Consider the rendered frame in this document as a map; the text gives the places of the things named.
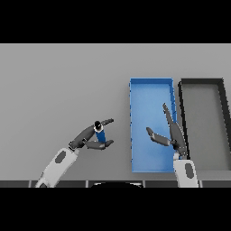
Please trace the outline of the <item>dark grey bin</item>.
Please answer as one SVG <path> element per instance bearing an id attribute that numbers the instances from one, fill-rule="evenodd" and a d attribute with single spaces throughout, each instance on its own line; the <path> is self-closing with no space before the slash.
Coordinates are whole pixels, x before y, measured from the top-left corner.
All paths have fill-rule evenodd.
<path id="1" fill-rule="evenodd" d="M 197 171 L 231 171 L 231 117 L 224 80 L 181 79 L 180 111 Z"/>

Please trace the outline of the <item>blue bin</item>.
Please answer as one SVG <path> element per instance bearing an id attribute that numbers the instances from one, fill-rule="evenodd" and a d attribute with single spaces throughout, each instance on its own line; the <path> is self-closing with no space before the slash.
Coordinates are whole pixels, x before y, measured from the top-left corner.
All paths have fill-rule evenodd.
<path id="1" fill-rule="evenodd" d="M 172 146 L 153 142 L 146 128 L 170 139 L 170 128 L 163 113 L 168 107 L 177 121 L 175 93 L 172 78 L 130 78 L 130 138 L 132 172 L 173 172 Z"/>

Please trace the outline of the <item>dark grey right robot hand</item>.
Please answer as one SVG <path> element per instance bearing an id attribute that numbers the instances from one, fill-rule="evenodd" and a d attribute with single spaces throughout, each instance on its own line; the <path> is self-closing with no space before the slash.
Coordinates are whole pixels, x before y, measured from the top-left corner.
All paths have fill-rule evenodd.
<path id="1" fill-rule="evenodd" d="M 163 113 L 166 115 L 166 120 L 168 127 L 170 129 L 170 137 L 167 138 L 160 134 L 155 133 L 150 127 L 146 128 L 147 134 L 153 142 L 161 144 L 163 146 L 172 146 L 173 150 L 178 154 L 179 159 L 187 159 L 188 151 L 186 147 L 186 142 L 184 134 L 180 129 L 177 122 L 174 122 L 170 113 L 169 108 L 166 104 L 162 105 Z"/>

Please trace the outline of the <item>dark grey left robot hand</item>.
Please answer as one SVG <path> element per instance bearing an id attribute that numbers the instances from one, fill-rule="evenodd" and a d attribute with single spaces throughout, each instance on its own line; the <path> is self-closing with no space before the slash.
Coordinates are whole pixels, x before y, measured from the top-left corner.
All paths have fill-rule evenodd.
<path id="1" fill-rule="evenodd" d="M 114 122 L 114 119 L 109 118 L 109 119 L 104 120 L 100 123 L 103 127 L 105 127 L 106 125 L 113 123 L 113 122 Z M 69 143 L 69 148 L 71 150 L 75 151 L 78 148 L 82 148 L 84 146 L 87 146 L 88 149 L 105 150 L 113 142 L 114 142 L 113 140 L 107 140 L 106 139 L 106 141 L 104 143 L 100 143 L 97 139 L 97 136 L 96 136 L 96 133 L 94 130 L 94 124 L 93 124 L 93 125 L 87 127 L 86 129 L 84 129 L 81 133 L 79 133 L 77 135 L 77 137 Z"/>

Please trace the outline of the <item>blue pipe with dark end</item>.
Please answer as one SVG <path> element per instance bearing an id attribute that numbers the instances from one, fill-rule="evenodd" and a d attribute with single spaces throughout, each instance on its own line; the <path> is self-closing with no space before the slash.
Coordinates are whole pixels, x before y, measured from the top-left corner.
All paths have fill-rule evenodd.
<path id="1" fill-rule="evenodd" d="M 97 139 L 100 143 L 104 143 L 106 141 L 104 127 L 101 125 L 99 121 L 94 123 L 94 130 L 97 136 Z"/>

